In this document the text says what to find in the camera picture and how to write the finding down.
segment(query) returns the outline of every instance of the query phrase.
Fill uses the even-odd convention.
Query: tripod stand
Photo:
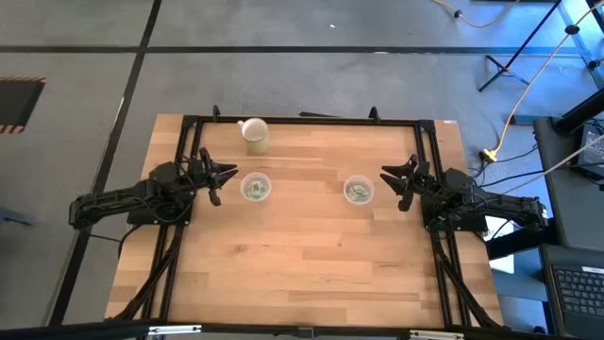
[[[520,48],[518,48],[518,50],[516,51],[516,53],[514,53],[513,57],[510,59],[510,61],[508,61],[508,63],[505,66],[502,65],[495,58],[487,55],[487,59],[489,61],[491,61],[492,63],[494,63],[497,66],[497,73],[494,76],[492,76],[491,79],[489,79],[486,83],[484,83],[484,85],[482,85],[478,89],[479,92],[482,92],[484,89],[486,89],[489,85],[491,85],[492,82],[494,82],[495,80],[497,80],[499,77],[515,77],[516,79],[520,80],[525,85],[529,85],[529,82],[526,81],[524,78],[522,78],[521,76],[519,76],[519,75],[513,73],[512,71],[510,71],[510,66],[512,66],[512,63],[516,60],[516,58],[518,58],[518,56],[520,55],[520,53],[522,52],[522,50],[524,50],[525,47],[527,47],[527,44],[529,44],[529,42],[532,39],[532,37],[534,37],[535,34],[537,34],[537,32],[539,31],[539,28],[541,28],[541,26],[545,23],[545,21],[547,20],[547,18],[549,18],[549,16],[551,15],[551,13],[553,13],[554,10],[558,7],[558,5],[560,4],[561,1],[562,0],[557,0],[556,1],[556,3],[554,4],[554,6],[551,7],[551,9],[549,10],[549,12],[545,15],[545,17],[541,20],[541,22],[537,25],[537,27],[535,27],[535,29],[533,29],[533,31],[530,33],[530,35],[528,36],[528,38],[522,44],[522,46],[520,46]]]

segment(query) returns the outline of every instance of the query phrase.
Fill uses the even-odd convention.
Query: keyboard
[[[565,313],[604,318],[604,269],[553,265],[556,291]]]

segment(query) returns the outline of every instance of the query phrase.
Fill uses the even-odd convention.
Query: ceramic cup
[[[261,155],[268,150],[268,125],[260,118],[250,118],[237,122],[242,129],[242,135],[247,145],[247,151],[252,155]]]

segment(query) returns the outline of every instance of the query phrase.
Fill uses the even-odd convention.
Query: wooden table
[[[143,178],[174,158],[181,115],[158,116]],[[444,169],[466,169],[455,122],[435,122]],[[270,125],[270,150],[247,156],[235,124],[204,124],[201,145],[239,174],[211,206],[194,202],[177,265],[170,321],[364,327],[441,328],[434,258],[419,197],[406,213],[378,177],[380,166],[417,153],[409,127]],[[273,190],[245,200],[241,179],[262,172]],[[365,206],[346,202],[344,181],[364,175],[376,194]],[[158,226],[144,226],[124,245],[106,315],[121,312],[146,280]],[[484,244],[457,232],[464,281],[497,322],[501,314]],[[154,300],[158,315],[161,284]],[[454,319],[455,290],[449,283]]]

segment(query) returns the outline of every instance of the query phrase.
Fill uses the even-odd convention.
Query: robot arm
[[[380,176],[402,196],[401,212],[409,210],[414,194],[422,197],[424,223],[429,230],[486,231],[484,215],[516,222],[529,230],[547,226],[545,206],[539,197],[516,197],[489,193],[474,184],[472,178],[457,169],[448,169],[443,181],[428,173],[429,163],[417,156],[401,166],[383,166],[389,175]]]
[[[118,213],[146,217],[150,223],[175,223],[191,208],[197,190],[203,188],[210,189],[211,203],[219,206],[216,189],[237,174],[237,165],[216,163],[205,147],[199,154],[198,160],[190,160],[186,171],[180,164],[166,162],[130,188],[78,197],[69,206],[69,224],[81,230]]]

